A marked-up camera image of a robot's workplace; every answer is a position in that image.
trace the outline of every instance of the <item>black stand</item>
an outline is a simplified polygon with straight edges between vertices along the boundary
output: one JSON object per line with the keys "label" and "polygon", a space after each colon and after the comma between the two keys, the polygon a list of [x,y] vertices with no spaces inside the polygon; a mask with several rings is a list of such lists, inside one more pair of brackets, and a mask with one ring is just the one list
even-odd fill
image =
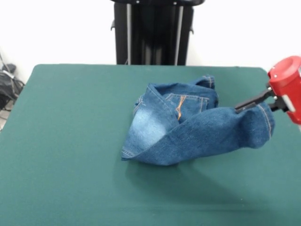
{"label": "black stand", "polygon": [[112,0],[119,65],[186,65],[193,6],[205,0]]}

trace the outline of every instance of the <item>jeans hem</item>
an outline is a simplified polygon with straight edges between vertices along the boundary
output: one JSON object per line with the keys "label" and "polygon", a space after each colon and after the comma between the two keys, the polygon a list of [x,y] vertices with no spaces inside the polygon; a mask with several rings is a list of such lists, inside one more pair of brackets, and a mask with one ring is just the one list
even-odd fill
{"label": "jeans hem", "polygon": [[274,127],[275,127],[275,120],[274,120],[273,113],[272,113],[269,105],[267,105],[266,103],[262,103],[262,104],[258,105],[258,108],[261,110],[262,115],[265,119],[265,122],[267,125],[267,130],[269,133],[269,139],[271,139],[272,135],[273,135]]}

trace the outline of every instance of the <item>crumpled jeans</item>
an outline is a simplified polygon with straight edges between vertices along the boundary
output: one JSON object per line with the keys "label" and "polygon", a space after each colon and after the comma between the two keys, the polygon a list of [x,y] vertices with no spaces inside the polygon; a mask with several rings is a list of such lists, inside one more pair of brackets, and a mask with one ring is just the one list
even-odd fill
{"label": "crumpled jeans", "polygon": [[149,84],[135,103],[122,160],[167,166],[244,147],[260,148],[274,127],[266,103],[240,113],[218,107],[212,76],[188,84]]}

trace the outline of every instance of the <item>white wall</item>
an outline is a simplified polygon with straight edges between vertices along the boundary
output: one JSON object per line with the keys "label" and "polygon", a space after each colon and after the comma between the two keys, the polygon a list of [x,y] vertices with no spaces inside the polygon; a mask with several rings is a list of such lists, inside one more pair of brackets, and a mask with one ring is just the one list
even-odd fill
{"label": "white wall", "polygon": [[[27,81],[41,63],[115,64],[109,0],[1,0],[0,50]],[[187,65],[259,66],[301,53],[301,1],[206,0]]]}

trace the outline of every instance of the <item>faded denim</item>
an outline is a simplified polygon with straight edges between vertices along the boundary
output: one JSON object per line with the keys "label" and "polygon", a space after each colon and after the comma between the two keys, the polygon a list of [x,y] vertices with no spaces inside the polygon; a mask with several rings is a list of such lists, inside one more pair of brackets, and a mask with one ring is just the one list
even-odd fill
{"label": "faded denim", "polygon": [[214,77],[189,83],[149,84],[135,103],[122,160],[172,165],[240,148],[260,148],[272,136],[266,103],[237,114],[218,107]]}

